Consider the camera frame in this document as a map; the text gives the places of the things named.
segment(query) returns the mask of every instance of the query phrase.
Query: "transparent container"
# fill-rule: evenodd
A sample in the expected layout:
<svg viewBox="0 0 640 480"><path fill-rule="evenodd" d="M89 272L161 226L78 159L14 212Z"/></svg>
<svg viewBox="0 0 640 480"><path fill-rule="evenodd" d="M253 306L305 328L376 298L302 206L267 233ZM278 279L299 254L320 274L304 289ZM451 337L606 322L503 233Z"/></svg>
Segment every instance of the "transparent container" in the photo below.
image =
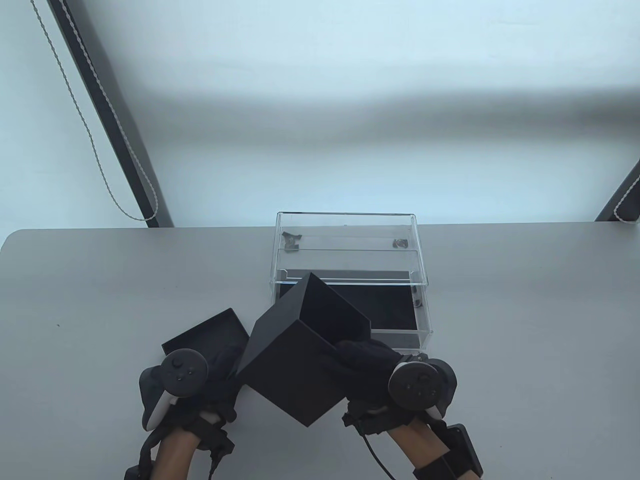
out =
<svg viewBox="0 0 640 480"><path fill-rule="evenodd" d="M273 301L312 271L372 323L372 336L401 352L432 334L415 215L280 212L271 262Z"/></svg>

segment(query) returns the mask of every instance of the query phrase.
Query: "black box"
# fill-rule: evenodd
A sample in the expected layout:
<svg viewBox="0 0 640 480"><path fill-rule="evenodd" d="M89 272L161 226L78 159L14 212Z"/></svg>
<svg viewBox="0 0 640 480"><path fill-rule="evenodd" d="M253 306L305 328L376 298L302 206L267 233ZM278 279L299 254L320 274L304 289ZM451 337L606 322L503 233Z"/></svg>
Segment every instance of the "black box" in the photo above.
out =
<svg viewBox="0 0 640 480"><path fill-rule="evenodd" d="M238 376L308 427L344 398L320 356L340 340L368 338L368 318L309 273L255 322Z"/></svg>
<svg viewBox="0 0 640 480"><path fill-rule="evenodd" d="M249 335L232 308L220 312L162 344L165 355L179 348L191 348L211 360L227 346L244 348Z"/></svg>

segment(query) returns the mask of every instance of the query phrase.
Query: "forearm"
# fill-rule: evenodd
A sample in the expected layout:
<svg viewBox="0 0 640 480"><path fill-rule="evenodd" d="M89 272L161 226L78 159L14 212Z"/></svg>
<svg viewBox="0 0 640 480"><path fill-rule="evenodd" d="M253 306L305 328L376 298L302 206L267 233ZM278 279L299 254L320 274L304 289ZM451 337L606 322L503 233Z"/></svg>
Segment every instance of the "forearm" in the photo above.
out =
<svg viewBox="0 0 640 480"><path fill-rule="evenodd" d="M176 429L160 443L151 480L186 480L200 439L189 431Z"/></svg>
<svg viewBox="0 0 640 480"><path fill-rule="evenodd" d="M441 439L417 419L408 426L398 427L388 433L416 469L426 467L449 451ZM478 476L471 470L460 477L460 480L477 479Z"/></svg>

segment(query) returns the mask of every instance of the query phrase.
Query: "white wall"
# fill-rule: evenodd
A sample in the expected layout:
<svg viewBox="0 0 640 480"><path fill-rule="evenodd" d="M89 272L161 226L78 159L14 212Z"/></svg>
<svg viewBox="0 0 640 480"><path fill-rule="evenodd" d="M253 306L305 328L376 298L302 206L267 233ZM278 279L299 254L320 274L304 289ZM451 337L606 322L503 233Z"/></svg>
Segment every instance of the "white wall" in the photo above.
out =
<svg viewBox="0 0 640 480"><path fill-rule="evenodd" d="M176 226L589 221L640 156L632 0L85 3Z"/></svg>
<svg viewBox="0 0 640 480"><path fill-rule="evenodd" d="M44 0L36 4L123 208L140 209ZM86 132L28 0L0 15L0 245L21 228L145 227L111 203Z"/></svg>

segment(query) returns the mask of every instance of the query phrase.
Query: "gray table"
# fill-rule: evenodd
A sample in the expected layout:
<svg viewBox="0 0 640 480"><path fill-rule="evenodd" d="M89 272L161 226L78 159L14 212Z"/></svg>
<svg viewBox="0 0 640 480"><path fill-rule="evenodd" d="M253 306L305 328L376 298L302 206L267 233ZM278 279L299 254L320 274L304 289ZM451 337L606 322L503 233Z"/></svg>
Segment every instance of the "gray table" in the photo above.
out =
<svg viewBox="0 0 640 480"><path fill-rule="evenodd" d="M25 230L0 252L0 465L111 480L135 464L138 375L160 343L269 306L271 228ZM637 476L640 230L610 223L420 228L435 336L489 479ZM255 392L218 479L383 479L338 405L306 429ZM411 468L372 440L400 479ZM206 478L198 454L191 479Z"/></svg>

